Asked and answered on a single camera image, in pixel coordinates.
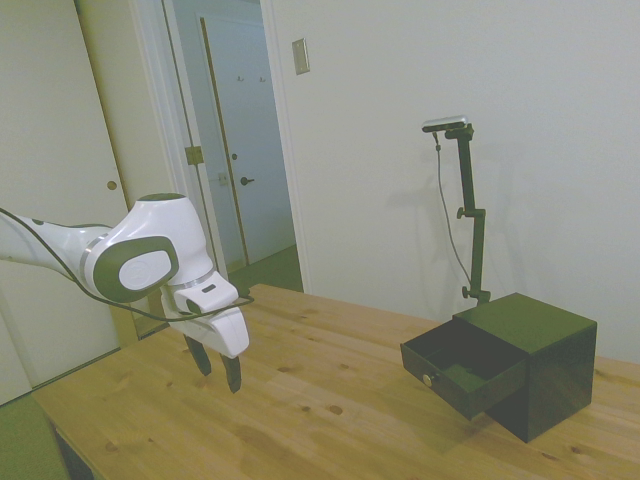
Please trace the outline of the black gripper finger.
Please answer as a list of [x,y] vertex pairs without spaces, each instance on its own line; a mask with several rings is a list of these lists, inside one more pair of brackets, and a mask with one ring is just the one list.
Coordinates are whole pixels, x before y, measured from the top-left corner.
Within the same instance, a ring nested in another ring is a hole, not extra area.
[[237,393],[242,386],[242,370],[239,357],[228,357],[221,354],[220,359],[225,369],[225,375],[229,390]]
[[188,350],[193,360],[195,361],[196,366],[198,367],[200,373],[203,376],[210,375],[212,372],[212,367],[211,367],[211,362],[205,350],[204,345],[201,342],[187,335],[184,336],[184,339],[186,341]]

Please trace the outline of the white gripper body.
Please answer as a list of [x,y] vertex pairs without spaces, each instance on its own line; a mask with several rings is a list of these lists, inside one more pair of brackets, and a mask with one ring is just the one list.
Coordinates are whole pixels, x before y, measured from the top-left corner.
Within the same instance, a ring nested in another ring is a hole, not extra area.
[[215,270],[186,284],[161,288],[165,315],[177,319],[170,326],[229,358],[249,346],[243,314],[234,305],[238,299],[236,288]]

